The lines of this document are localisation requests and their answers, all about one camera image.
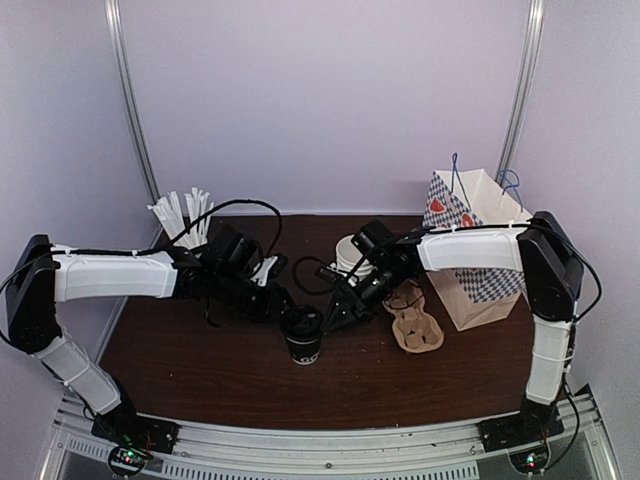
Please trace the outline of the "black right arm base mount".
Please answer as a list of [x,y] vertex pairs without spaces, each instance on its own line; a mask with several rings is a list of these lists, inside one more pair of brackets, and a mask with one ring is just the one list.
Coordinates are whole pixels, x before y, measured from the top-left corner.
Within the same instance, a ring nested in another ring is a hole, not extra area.
[[520,411],[483,420],[478,430],[485,452],[512,449],[565,431],[556,407],[522,406]]

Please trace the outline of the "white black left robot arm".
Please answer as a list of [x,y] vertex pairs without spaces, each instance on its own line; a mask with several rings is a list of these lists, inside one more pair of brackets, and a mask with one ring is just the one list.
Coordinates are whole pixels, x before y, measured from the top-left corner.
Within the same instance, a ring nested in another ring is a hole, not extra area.
[[259,321],[277,322],[290,335],[315,338],[321,315],[294,303],[275,278],[280,254],[249,262],[260,249],[226,224],[209,242],[188,250],[93,251],[53,245],[39,234],[28,242],[2,284],[7,342],[36,357],[84,401],[97,424],[123,444],[137,442],[144,424],[132,401],[58,323],[56,306],[86,298],[150,297],[217,301]]

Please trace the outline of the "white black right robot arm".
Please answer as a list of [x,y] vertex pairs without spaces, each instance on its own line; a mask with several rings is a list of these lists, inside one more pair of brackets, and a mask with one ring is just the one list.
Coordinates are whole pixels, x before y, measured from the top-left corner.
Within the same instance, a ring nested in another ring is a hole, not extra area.
[[393,233],[373,220],[350,241],[373,270],[336,269],[324,333],[368,319],[374,306],[402,283],[422,274],[446,272],[479,303],[520,295],[534,320],[532,363],[512,430],[535,440],[551,424],[552,411],[574,353],[576,311],[585,260],[549,212],[494,225],[426,226]]

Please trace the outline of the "blue checkered paper bag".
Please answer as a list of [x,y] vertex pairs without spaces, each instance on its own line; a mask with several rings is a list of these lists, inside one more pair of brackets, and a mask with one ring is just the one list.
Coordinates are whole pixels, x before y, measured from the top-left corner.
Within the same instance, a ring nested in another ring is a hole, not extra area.
[[432,174],[423,224],[447,233],[427,239],[435,256],[428,277],[454,326],[469,330],[506,318],[525,290],[511,226],[531,218],[518,192],[519,176],[502,170],[462,171],[452,155],[448,171]]

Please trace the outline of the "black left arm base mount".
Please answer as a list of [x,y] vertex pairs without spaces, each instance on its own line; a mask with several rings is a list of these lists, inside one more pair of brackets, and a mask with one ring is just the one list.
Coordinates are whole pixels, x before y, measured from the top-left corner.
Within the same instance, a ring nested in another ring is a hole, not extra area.
[[91,433],[125,448],[147,453],[171,454],[177,441],[179,425],[138,414],[119,405],[106,414],[94,417]]

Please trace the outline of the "black plastic cup lid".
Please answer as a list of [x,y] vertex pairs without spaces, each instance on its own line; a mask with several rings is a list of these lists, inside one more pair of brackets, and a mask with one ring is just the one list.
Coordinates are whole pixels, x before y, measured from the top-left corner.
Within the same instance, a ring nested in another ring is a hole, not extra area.
[[295,324],[295,325],[280,324],[280,328],[285,336],[291,335],[294,337],[309,338],[314,335],[321,334],[322,321],[323,321],[323,314],[317,308],[313,307],[313,313],[308,314],[298,324]]

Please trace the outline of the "cardboard cup carrier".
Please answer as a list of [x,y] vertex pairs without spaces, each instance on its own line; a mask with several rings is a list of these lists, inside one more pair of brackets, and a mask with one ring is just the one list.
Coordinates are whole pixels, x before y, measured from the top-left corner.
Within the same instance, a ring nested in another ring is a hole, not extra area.
[[424,292],[416,281],[405,281],[382,305],[394,317],[392,332],[397,344],[405,352],[428,353],[444,344],[444,331],[438,321],[425,311]]

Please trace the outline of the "stacked paper cups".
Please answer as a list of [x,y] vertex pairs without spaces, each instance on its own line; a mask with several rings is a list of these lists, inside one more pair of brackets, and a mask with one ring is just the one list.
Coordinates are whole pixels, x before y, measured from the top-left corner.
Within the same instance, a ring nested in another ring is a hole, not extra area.
[[[335,267],[341,274],[348,274],[355,265],[363,258],[362,253],[352,243],[354,236],[348,235],[340,239],[335,246]],[[368,261],[363,261],[357,270],[349,277],[349,284],[355,286],[375,270],[375,267]]]

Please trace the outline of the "aluminium table front rail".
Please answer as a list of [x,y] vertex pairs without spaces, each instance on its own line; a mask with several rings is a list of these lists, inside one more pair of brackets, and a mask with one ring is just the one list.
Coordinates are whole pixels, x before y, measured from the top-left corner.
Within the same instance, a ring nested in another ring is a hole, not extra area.
[[[489,417],[417,427],[273,430],[173,420],[174,450],[153,453],[131,479],[622,479],[593,397],[573,400],[580,430],[544,474],[516,460],[544,441],[488,451],[479,430]],[[107,463],[115,446],[91,435],[82,403],[65,395],[49,431],[36,479],[122,479]]]

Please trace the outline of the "black white paper cup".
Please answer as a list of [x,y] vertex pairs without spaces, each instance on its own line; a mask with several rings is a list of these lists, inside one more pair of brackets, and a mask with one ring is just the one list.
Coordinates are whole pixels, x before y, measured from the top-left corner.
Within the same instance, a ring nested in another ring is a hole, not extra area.
[[285,341],[291,360],[295,364],[309,366],[318,359],[322,341],[321,335],[309,338],[286,335]]

